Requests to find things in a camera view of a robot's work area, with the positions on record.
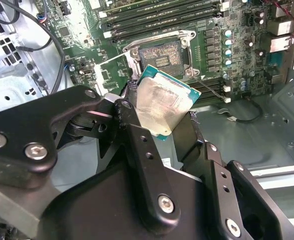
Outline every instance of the cpu socket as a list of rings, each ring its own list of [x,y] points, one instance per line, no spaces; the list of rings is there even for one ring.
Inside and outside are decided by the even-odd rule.
[[[123,48],[132,79],[137,80],[143,70],[152,65],[181,81],[188,81],[200,74],[193,68],[190,41],[196,37],[195,31],[177,30],[135,40]]]

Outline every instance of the black cable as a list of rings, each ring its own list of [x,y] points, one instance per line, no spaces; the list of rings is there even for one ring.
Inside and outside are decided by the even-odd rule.
[[[259,114],[256,117],[249,119],[249,120],[241,120],[241,119],[237,119],[236,117],[231,115],[228,111],[225,111],[223,114],[228,116],[228,118],[236,118],[234,121],[236,121],[237,123],[241,123],[241,124],[250,124],[250,123],[260,119],[263,116],[263,110],[262,110],[261,106],[249,98],[247,98],[246,100],[249,101],[254,107],[256,107],[258,109]]]
[[[14,0],[13,4],[17,7],[19,7],[19,0]],[[13,18],[11,21],[3,21],[0,19],[0,24],[4,24],[4,25],[10,25],[10,24],[14,24],[16,23],[20,18],[20,12],[18,12],[17,10],[15,10],[15,13],[13,15]]]
[[[27,11],[23,10],[22,8],[20,8],[18,6],[15,6],[11,2],[9,2],[8,0],[0,0],[0,2],[10,6],[11,8],[13,8],[14,10],[16,10],[19,13],[23,14],[27,18],[30,18],[37,25],[39,25],[50,36],[50,38],[54,42],[54,44],[57,47],[57,50],[58,50],[58,52],[59,52],[59,54],[61,56],[61,62],[60,62],[60,67],[59,67],[57,79],[56,79],[55,84],[54,84],[54,86],[52,88],[52,91],[51,91],[51,94],[56,93],[58,91],[58,89],[59,89],[60,84],[61,84],[62,75],[63,75],[63,72],[64,72],[64,66],[65,66],[65,53],[63,52],[63,48],[62,48],[61,44],[59,43],[58,39],[44,25],[39,23],[39,21],[34,16],[32,16],[30,13],[28,13]]]
[[[52,43],[52,38],[49,38],[47,43],[44,44],[43,46],[39,47],[39,48],[32,48],[32,47],[27,47],[27,46],[17,46],[16,49],[32,53],[32,52],[35,52],[35,51],[41,51],[41,50],[45,49],[51,43]]]

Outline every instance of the mounting hole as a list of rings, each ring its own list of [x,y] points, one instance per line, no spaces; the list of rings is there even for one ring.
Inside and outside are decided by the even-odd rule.
[[[227,193],[230,192],[230,191],[229,191],[229,188],[227,188],[226,186],[223,186],[223,189],[224,189],[225,192],[227,192]]]
[[[96,97],[95,93],[91,90],[85,90],[85,94],[93,99]]]
[[[153,159],[153,155],[152,155],[151,153],[149,153],[149,152],[146,153],[146,157],[147,157],[148,159],[150,159],[150,160]]]
[[[98,127],[98,132],[103,133],[106,129],[107,129],[107,125],[102,123]]]
[[[145,136],[140,136],[140,139],[143,141],[143,142],[146,142],[147,141],[147,138]]]
[[[128,108],[128,109],[131,108],[130,103],[128,103],[127,101],[122,101],[121,103],[122,103],[122,105],[125,106],[126,108]]]

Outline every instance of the motherboard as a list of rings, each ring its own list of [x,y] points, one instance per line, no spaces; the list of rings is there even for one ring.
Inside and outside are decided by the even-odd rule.
[[[43,1],[36,0],[38,9]],[[148,65],[217,100],[271,92],[294,22],[265,0],[47,0],[76,85],[119,94]],[[290,11],[291,2],[279,1]]]

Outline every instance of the green circuit board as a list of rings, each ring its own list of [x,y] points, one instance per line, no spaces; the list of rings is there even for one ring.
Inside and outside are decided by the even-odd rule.
[[[42,0],[36,3],[43,9]],[[45,24],[62,43],[77,85],[94,88],[94,66],[127,51],[101,66],[108,92],[119,94],[152,64],[203,92],[203,100],[215,96],[198,81],[220,93],[227,85],[224,94],[237,99],[269,93],[267,69],[282,63],[281,52],[261,50],[273,15],[259,0],[47,0],[47,7]]]

